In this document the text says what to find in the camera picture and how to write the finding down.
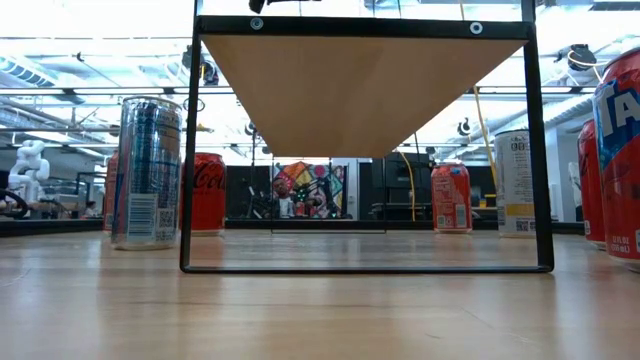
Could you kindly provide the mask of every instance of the aluminum can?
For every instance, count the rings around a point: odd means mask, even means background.
[[[471,231],[471,183],[464,165],[437,165],[431,173],[431,198],[435,231]]]
[[[196,153],[193,175],[191,232],[215,235],[224,229],[227,169],[218,154]],[[184,203],[180,202],[180,228]]]
[[[640,48],[606,67],[593,109],[607,253],[640,270]]]
[[[585,122],[580,135],[578,135],[578,162],[580,164],[584,235],[598,249],[605,250],[600,165],[598,164],[596,126],[593,120]]]
[[[177,104],[146,96],[124,100],[111,232],[116,249],[175,243],[181,127]]]
[[[113,226],[113,208],[116,198],[116,175],[118,172],[118,151],[107,162],[107,179],[104,186],[104,216],[102,220],[102,231],[111,232]]]
[[[536,235],[529,131],[496,134],[496,207],[500,236]]]

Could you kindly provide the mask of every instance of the silver can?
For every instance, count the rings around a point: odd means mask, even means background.
[[[116,249],[173,246],[180,184],[180,106],[136,96],[122,104],[111,243]]]
[[[506,237],[535,237],[529,131],[496,134],[498,231]]]

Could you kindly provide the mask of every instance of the yellow cable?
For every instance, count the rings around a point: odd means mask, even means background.
[[[595,66],[592,67],[592,69],[593,69],[593,72],[596,73],[596,77],[598,78],[598,81],[602,83],[602,76],[600,76],[600,74],[598,73],[598,69],[596,69]]]
[[[416,221],[416,188],[413,186],[413,171],[411,170],[411,164],[407,157],[400,151],[400,156],[404,159],[404,162],[407,164],[407,168],[409,169],[409,182],[411,182],[411,221]]]
[[[460,16],[462,21],[464,18],[464,6],[462,6],[462,0],[458,0],[460,4]],[[487,129],[484,126],[484,120],[482,119],[482,111],[480,110],[480,95],[478,95],[478,87],[473,85],[473,97],[476,99],[476,108],[478,109],[478,120],[480,121],[480,128],[482,130],[482,137],[484,138],[484,147],[487,150],[487,157],[489,158],[489,165],[491,166],[491,175],[493,175],[493,186],[498,186],[498,178],[496,177],[496,163],[493,161],[493,153],[489,147],[489,136],[487,135]]]

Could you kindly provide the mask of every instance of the blue can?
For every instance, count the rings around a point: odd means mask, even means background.
[[[147,96],[124,100],[111,232],[116,249],[175,243],[181,130],[179,105]]]

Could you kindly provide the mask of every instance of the metal stand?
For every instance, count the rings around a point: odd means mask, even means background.
[[[345,19],[255,16],[200,16],[203,0],[195,1],[187,119],[187,147],[184,183],[184,217],[180,245],[180,269],[186,273],[218,274],[446,274],[446,273],[544,273],[553,270],[553,240],[549,190],[547,187],[542,94],[538,63],[538,45],[535,29],[535,2],[522,1],[522,22],[472,22],[404,19]],[[191,211],[194,176],[198,80],[201,58],[201,35],[265,35],[265,36],[323,36],[323,37],[395,37],[525,40],[524,63],[527,87],[527,108],[531,142],[531,166],[536,219],[537,266],[492,267],[379,267],[379,268],[218,268],[190,265]],[[383,163],[383,182],[386,183]],[[383,205],[386,214],[386,201]]]

